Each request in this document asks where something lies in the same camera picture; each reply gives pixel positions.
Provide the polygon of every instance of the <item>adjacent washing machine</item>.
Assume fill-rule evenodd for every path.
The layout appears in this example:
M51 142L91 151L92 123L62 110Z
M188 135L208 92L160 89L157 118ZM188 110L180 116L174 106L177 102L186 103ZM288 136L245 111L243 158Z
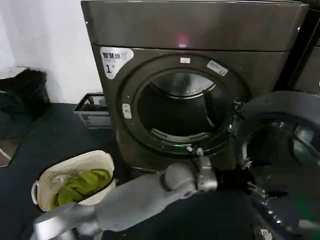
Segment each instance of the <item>adjacent washing machine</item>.
M82 1L123 158L161 170L202 147L214 167L244 103L272 92L308 5L296 1Z
M320 3L312 1L275 89L319 95L319 60Z

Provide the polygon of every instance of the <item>white laundry basket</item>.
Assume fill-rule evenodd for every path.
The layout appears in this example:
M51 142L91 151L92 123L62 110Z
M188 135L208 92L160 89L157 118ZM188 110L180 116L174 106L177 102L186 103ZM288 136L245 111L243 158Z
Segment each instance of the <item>white laundry basket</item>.
M31 188L31 197L35 205L42 211L50 211L50 203L54 194L58 192L57 185L53 183L53 178L59 175L78 175L93 169L108 170L112 181L109 185L97 194L79 202L81 205L94 205L99 203L104 196L116 187L114 179L114 162L110 154L101 150L91 151L60 162L45 170Z

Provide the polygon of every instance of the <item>white sticker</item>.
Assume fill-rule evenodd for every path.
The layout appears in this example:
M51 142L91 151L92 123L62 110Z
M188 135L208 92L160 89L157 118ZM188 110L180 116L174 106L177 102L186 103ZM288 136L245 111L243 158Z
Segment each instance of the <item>white sticker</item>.
M267 229L261 229L261 235L263 240L273 240L273 236L271 233L269 233L269 231Z
M221 66L220 64L216 63L215 61L211 60L207 66L207 68L211 69L212 71L216 72L217 74L221 76L225 76L228 72L228 69Z
M134 57L130 48L102 46L100 54L104 73L108 79L114 79L120 69Z
M122 103L122 112L125 119L132 119L130 104Z
M180 63L181 64L189 64L190 63L190 58L188 58L188 57L180 57Z

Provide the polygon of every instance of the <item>green light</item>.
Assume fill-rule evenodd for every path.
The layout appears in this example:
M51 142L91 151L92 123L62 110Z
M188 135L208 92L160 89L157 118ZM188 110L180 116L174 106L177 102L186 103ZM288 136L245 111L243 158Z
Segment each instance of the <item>green light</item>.
M184 144L173 144L173 146L175 146L175 147L184 147L185 145Z

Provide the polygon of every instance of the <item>green towel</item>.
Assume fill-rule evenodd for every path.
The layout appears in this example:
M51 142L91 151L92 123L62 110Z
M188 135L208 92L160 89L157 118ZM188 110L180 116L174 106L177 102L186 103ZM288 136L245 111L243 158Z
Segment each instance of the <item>green towel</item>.
M70 202L81 202L104 189L111 181L105 169L93 169L71 177L52 197L51 209Z

